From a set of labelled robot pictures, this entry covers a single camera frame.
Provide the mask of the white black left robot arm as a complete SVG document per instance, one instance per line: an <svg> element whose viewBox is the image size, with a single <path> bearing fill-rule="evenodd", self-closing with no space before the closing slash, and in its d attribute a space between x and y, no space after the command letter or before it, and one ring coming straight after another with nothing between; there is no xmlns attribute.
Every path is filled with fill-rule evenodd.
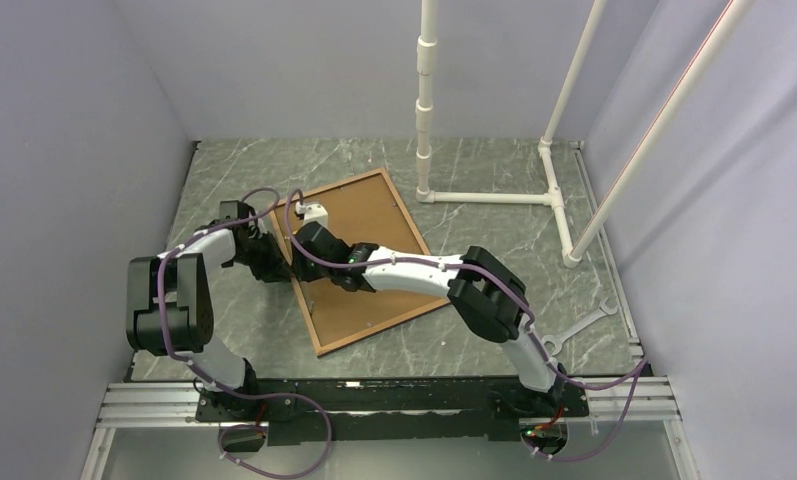
<svg viewBox="0 0 797 480"><path fill-rule="evenodd" d="M244 201L224 201L219 216L183 244L128 264L126 336L136 352L186 366L238 420L253 417L261 392L250 363L215 333L210 277L240 265L259 282L291 280L289 264L263 213Z"/></svg>

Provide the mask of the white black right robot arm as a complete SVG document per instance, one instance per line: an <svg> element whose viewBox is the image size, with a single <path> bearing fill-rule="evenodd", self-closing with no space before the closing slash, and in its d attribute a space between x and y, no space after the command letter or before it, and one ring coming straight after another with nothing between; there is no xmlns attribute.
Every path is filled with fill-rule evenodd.
<svg viewBox="0 0 797 480"><path fill-rule="evenodd" d="M448 300L477 337L498 345L515 367L531 411L548 415L564 399L564 372L541 344L526 285L488 250L430 256L373 243L345 243L310 222L290 238L296 278L327 278L348 292L400 291Z"/></svg>

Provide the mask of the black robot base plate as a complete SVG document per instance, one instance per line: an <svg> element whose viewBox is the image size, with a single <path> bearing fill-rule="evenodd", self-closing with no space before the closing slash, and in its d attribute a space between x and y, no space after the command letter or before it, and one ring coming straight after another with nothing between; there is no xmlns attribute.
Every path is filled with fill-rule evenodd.
<svg viewBox="0 0 797 480"><path fill-rule="evenodd" d="M267 426L271 446L319 441L479 437L517 441L523 428L552 419L585 418L583 389L562 383L542 395L506 376L369 379L260 379L259 399L227 409L203 393L199 423Z"/></svg>

